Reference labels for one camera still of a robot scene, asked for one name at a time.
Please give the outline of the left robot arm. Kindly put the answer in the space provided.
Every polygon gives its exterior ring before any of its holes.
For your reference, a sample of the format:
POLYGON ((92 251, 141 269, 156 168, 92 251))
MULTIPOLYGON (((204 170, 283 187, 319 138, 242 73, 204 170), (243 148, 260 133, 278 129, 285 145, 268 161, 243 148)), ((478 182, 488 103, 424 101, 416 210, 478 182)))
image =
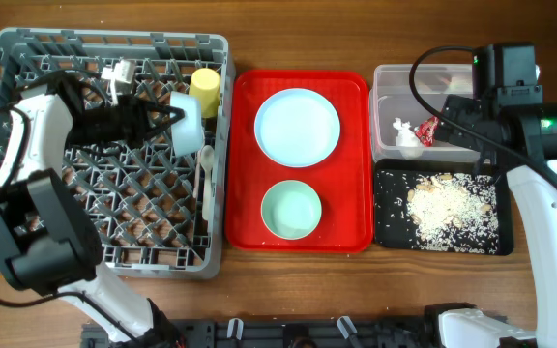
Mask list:
POLYGON ((203 138, 198 102, 113 93, 91 108, 88 88, 73 72, 50 72, 3 107, 12 133, 0 166, 0 273, 15 290, 33 291, 38 304, 75 306, 116 347, 182 347, 185 337, 157 305, 103 261, 99 233, 63 182, 62 165, 70 148, 107 155, 168 129, 178 154, 193 153, 203 138))

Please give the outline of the light blue bowl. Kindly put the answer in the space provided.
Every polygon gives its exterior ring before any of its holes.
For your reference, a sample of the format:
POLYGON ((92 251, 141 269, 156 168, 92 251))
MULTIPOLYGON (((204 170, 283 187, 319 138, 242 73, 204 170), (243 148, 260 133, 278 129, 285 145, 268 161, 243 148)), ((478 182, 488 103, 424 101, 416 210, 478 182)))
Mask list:
POLYGON ((170 106, 184 111, 184 118, 171 125, 172 148, 176 157, 196 153, 205 145, 200 103, 197 98, 173 92, 170 106))

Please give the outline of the yellow plastic cup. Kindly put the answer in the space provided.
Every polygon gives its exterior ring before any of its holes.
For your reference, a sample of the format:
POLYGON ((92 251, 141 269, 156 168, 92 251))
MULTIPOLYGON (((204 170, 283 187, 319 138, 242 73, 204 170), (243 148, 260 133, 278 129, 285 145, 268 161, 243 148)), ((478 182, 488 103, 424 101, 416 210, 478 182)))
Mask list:
POLYGON ((189 94, 199 101, 203 118, 216 117, 220 105, 220 75, 209 68, 197 69, 191 76, 189 94))

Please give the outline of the green bowl with food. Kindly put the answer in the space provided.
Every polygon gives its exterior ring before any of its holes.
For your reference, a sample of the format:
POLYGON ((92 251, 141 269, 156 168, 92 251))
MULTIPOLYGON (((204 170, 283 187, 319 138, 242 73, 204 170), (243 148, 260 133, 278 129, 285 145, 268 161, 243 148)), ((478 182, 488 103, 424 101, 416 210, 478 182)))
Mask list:
POLYGON ((322 218, 322 204, 317 192, 308 184, 285 180, 271 186, 260 204, 265 227, 286 241, 310 235, 322 218))

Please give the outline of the white tissue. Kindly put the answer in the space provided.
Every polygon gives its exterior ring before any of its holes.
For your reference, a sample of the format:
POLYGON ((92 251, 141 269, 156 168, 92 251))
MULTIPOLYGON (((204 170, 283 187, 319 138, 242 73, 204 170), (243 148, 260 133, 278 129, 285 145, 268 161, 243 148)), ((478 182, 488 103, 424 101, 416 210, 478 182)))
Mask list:
POLYGON ((395 118, 393 128, 397 131, 396 146, 400 154, 407 160, 419 158, 424 151, 424 145, 415 134, 411 123, 395 118))

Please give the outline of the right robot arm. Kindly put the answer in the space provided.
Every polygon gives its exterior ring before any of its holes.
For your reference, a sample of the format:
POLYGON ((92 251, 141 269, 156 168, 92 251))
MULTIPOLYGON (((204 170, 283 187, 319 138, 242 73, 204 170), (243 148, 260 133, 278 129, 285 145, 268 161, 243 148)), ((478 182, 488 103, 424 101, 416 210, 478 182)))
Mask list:
POLYGON ((438 140, 475 150, 505 177, 525 229, 537 296, 529 333, 480 310, 427 309, 442 347, 557 347, 557 102, 543 100, 535 49, 497 43, 470 49, 473 95, 449 95, 438 140))

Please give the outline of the red snack wrapper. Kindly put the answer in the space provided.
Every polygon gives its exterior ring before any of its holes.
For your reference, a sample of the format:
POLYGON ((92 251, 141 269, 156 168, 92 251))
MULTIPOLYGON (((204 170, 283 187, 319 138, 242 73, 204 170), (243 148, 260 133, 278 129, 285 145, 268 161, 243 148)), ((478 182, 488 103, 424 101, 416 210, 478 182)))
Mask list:
POLYGON ((434 134, 437 130, 438 124, 439 119, 432 116, 416 127, 415 135, 424 146, 431 147, 433 145, 434 134))

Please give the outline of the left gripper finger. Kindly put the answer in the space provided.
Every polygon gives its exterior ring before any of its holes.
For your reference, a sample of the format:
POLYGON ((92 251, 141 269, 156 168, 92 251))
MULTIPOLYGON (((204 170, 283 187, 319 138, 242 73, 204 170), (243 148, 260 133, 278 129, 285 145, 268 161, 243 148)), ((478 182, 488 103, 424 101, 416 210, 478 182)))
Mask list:
POLYGON ((163 131, 167 131, 172 125, 176 124, 177 122, 185 118, 185 115, 184 116, 175 116, 173 114, 171 115, 163 114, 163 115, 164 115, 163 120, 157 126, 152 126, 146 131, 145 133, 146 140, 150 140, 155 136, 160 135, 163 131))
POLYGON ((178 107, 163 105, 159 103, 154 103, 152 101, 145 101, 142 99, 137 99, 136 102, 140 107, 144 108, 148 112, 158 112, 160 114, 165 114, 165 115, 173 114, 175 116, 185 115, 185 111, 178 107))

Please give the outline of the white plastic spoon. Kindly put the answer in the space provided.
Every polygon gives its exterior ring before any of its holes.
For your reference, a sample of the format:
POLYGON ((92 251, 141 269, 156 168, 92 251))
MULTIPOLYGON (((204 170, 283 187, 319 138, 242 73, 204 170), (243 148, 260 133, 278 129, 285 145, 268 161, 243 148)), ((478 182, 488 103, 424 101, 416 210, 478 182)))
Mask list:
POLYGON ((215 150, 210 145, 205 145, 201 149, 200 164, 204 171, 203 197, 202 197, 202 218, 210 220, 210 203, 212 197, 212 169, 214 165, 215 150))

